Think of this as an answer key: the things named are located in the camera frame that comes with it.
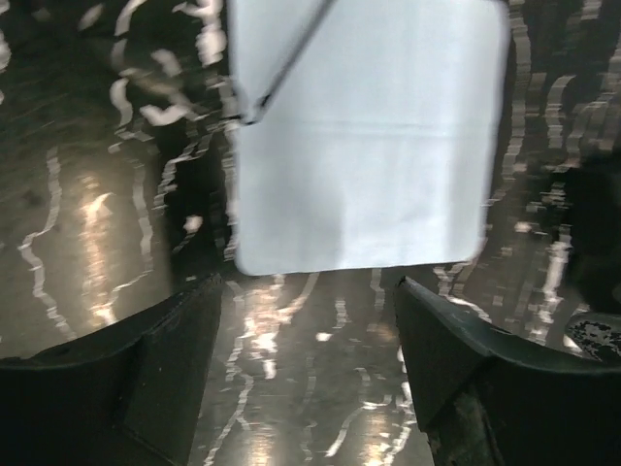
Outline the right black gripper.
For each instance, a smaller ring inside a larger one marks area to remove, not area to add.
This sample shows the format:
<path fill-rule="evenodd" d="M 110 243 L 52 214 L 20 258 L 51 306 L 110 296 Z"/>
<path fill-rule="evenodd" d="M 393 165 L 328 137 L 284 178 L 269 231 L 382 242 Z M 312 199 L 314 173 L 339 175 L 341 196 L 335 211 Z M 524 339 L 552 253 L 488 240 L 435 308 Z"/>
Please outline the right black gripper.
<path fill-rule="evenodd" d="M 620 363 L 620 315 L 576 314 L 567 322 L 565 334 L 589 357 L 610 364 Z"/>

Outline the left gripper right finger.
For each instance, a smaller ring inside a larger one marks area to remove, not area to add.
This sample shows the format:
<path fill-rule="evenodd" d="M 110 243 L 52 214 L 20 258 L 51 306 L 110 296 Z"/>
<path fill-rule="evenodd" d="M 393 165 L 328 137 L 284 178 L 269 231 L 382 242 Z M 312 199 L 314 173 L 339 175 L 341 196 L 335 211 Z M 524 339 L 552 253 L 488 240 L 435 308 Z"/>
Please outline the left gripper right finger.
<path fill-rule="evenodd" d="M 395 308 L 435 464 L 619 464 L 618 367 L 522 339 L 408 277 Z"/>

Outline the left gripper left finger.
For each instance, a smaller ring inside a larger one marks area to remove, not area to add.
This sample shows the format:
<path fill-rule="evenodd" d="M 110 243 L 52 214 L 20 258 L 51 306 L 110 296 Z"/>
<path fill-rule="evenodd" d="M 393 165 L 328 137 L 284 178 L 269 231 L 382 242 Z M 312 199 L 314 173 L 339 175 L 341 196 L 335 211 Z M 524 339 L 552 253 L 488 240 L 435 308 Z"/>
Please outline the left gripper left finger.
<path fill-rule="evenodd" d="M 212 275 L 113 325 L 1 362 L 5 465 L 184 465 L 221 315 Z"/>

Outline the light blue cloth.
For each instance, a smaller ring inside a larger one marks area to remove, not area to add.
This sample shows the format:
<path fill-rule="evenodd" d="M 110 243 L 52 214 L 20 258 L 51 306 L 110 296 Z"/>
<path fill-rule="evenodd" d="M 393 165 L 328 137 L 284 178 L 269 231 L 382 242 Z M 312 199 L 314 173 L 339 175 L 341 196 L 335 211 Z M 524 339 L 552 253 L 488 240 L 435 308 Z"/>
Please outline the light blue cloth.
<path fill-rule="evenodd" d="M 249 110 L 322 1 L 234 1 Z M 483 242 L 510 42 L 504 1 L 337 1 L 236 136 L 251 276 L 460 262 Z"/>

